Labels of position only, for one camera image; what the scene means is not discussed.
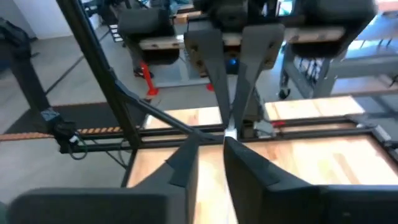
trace black clamp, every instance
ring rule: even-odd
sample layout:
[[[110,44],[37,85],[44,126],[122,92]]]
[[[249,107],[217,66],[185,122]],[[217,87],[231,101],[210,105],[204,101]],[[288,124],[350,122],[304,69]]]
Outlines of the black clamp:
[[[36,129],[41,133],[52,134],[60,145],[61,153],[69,152],[78,144],[80,137],[74,122],[65,121],[52,108],[42,111],[40,115],[42,120]]]
[[[345,117],[356,124],[357,128],[375,128],[377,125],[367,120],[367,116],[363,114],[347,114]]]

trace light wood surface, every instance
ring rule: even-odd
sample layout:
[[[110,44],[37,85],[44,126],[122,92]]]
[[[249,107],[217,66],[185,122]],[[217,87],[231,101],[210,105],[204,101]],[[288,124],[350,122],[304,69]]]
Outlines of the light wood surface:
[[[379,11],[396,11],[398,10],[397,0],[377,0]]]
[[[218,108],[168,111],[191,124],[220,122]],[[293,119],[362,113],[349,96],[317,100],[267,103],[270,119]],[[152,118],[148,128],[166,127]],[[247,147],[279,167],[312,184],[398,184],[395,167],[376,142],[367,136],[292,141],[254,142]],[[176,148],[145,149],[137,153],[127,187],[133,187],[156,170]],[[224,174],[223,147],[202,146],[195,223],[236,223]]]

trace metal bracket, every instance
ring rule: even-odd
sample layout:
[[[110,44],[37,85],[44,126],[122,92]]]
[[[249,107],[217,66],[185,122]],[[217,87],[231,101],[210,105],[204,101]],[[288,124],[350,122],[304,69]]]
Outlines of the metal bracket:
[[[179,129],[181,132],[185,134],[191,134],[195,133],[199,135],[202,139],[207,139],[207,140],[217,140],[219,137],[215,136],[213,134],[209,133],[203,133],[198,129],[192,128],[189,125],[184,124],[183,122],[173,118],[172,116],[168,115],[167,113],[164,113],[163,111],[157,109],[156,107],[150,105],[148,102],[140,99],[135,93],[131,92],[130,90],[127,89],[124,84],[116,80],[115,81],[116,88],[118,89],[118,92],[121,96],[121,98],[126,102],[129,103],[137,108],[139,108],[141,111],[144,111],[145,113],[148,113],[155,118]]]
[[[233,103],[236,129],[240,130],[249,99],[263,69],[274,67],[284,39],[284,26],[268,24],[243,30],[238,84]]]
[[[363,114],[346,115],[345,117],[351,122],[355,123],[357,128],[362,128],[362,127],[375,128],[377,126],[376,124],[367,121],[368,117]]]
[[[228,81],[224,60],[223,34],[219,29],[190,31],[184,34],[184,42],[191,63],[205,66],[214,87],[221,119],[227,127],[230,118]]]

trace white wall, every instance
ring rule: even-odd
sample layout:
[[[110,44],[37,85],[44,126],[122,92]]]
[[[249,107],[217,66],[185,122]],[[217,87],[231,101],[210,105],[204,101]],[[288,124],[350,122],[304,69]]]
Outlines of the white wall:
[[[38,39],[72,35],[56,0],[14,0],[14,2],[25,16]],[[93,16],[90,20],[94,28],[99,26],[98,17],[95,18]]]
[[[13,0],[0,0],[0,16],[23,29],[30,38],[36,36]]]

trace black floor mat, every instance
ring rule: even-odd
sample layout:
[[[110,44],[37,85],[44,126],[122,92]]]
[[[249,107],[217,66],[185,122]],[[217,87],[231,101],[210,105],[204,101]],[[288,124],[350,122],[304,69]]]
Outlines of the black floor mat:
[[[131,105],[127,105],[130,117],[136,122],[137,126],[142,126],[146,114],[137,110]],[[115,116],[108,103],[88,103],[79,105],[54,106],[53,109],[59,112],[65,121],[76,122],[77,129],[90,128],[114,128],[119,127]],[[26,111],[6,132],[5,134],[34,133],[34,119],[30,110]]]

